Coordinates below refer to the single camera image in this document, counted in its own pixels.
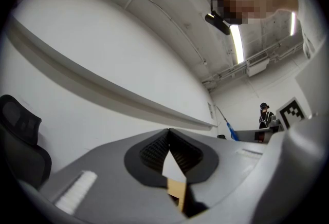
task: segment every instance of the vent grille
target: vent grille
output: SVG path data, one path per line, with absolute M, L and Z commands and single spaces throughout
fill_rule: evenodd
M 249 66 L 250 66 L 250 65 L 253 65 L 253 64 L 255 64 L 255 63 L 257 63 L 257 62 L 260 62 L 260 61 L 262 61 L 262 60 L 264 60 L 264 59 L 266 59 L 266 58 L 267 58 L 267 53 L 266 53 L 266 52 L 263 52 L 263 53 L 257 55 L 256 57 L 254 57 L 254 58 L 248 60 L 248 65 L 249 65 Z

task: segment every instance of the headset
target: headset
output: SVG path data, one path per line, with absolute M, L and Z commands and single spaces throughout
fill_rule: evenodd
M 210 0 L 210 10 L 211 13 L 205 16 L 206 22 L 225 35 L 231 34 L 230 25 L 247 23 L 246 19 L 237 18 L 235 13 L 230 12 L 229 8 L 224 6 L 223 0 Z

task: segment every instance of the white wall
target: white wall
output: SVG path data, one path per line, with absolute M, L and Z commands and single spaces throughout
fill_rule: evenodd
M 42 53 L 17 31 L 2 40 L 0 95 L 13 95 L 42 118 L 38 144 L 56 172 L 88 150 L 162 128 L 186 128 L 215 136 L 216 130 L 159 112 L 113 94 Z M 182 180 L 169 158 L 165 175 Z
M 295 76 L 305 66 L 303 52 L 271 64 L 252 77 L 244 76 L 222 85 L 211 93 L 215 104 L 221 109 L 234 130 L 259 128 L 260 104 L 265 102 L 269 111 L 276 110 L 296 97 L 305 114 L 311 114 L 307 100 L 298 86 Z M 231 139 L 229 129 L 217 110 L 218 134 Z
M 184 62 L 108 0 L 24 0 L 14 16 L 46 45 L 104 81 L 150 105 L 216 125 L 210 95 Z

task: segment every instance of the chair backrest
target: chair backrest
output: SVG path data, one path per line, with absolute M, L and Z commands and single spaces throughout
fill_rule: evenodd
M 24 108 L 11 95 L 0 97 L 0 123 L 26 143 L 37 144 L 41 119 Z
M 38 189 L 51 170 L 50 155 L 37 145 L 30 145 L 0 125 L 0 152 L 17 179 Z
M 0 152 L 15 177 L 36 189 L 51 170 L 50 155 L 37 145 L 40 123 L 13 96 L 0 97 Z

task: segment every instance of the gray surface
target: gray surface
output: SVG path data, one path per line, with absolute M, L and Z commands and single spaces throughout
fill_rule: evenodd
M 41 188 L 54 202 L 82 170 L 97 180 L 78 206 L 75 217 L 92 223 L 174 223 L 186 219 L 166 189 L 140 184 L 126 170 L 124 155 L 136 144 L 161 130 L 99 146 L 68 165 Z
M 297 74 L 312 114 L 329 114 L 329 38 L 309 63 Z
M 23 191 L 31 202 L 54 224 L 87 224 L 73 216 L 58 209 L 54 204 L 42 196 L 34 187 L 26 182 L 19 181 Z
M 186 219 L 165 189 L 141 185 L 126 171 L 128 148 L 159 131 L 100 146 L 56 173 L 41 189 L 53 201 L 81 170 L 98 175 L 76 217 L 92 223 L 275 223 L 305 195 L 328 156 L 328 117 L 305 119 L 278 132 L 268 145 L 235 142 L 179 130 L 212 147 L 219 164 L 210 178 L 191 185 L 209 209 Z M 260 158 L 241 149 L 263 153 Z
M 263 153 L 265 144 L 236 142 L 218 139 L 178 130 L 187 136 L 212 147 L 220 159 L 215 172 L 203 183 L 191 186 L 195 199 L 208 207 L 217 204 L 225 196 L 232 193 L 252 172 L 259 159 L 237 153 L 242 149 Z
M 251 223 L 257 203 L 271 180 L 279 161 L 283 138 L 284 132 L 276 133 L 268 145 L 261 145 L 266 147 L 265 152 L 248 177 L 212 208 L 188 219 L 185 223 Z M 226 186 L 218 185 L 217 188 L 225 189 Z
M 270 128 L 257 129 L 257 130 L 235 131 L 239 141 L 252 142 L 252 143 L 257 143 L 258 142 L 258 141 L 255 140 L 255 133 L 256 132 L 273 133 L 272 129 L 270 129 Z
M 305 119 L 288 131 L 282 143 L 281 162 L 259 202 L 253 223 L 279 221 L 314 184 L 328 158 L 328 119 Z

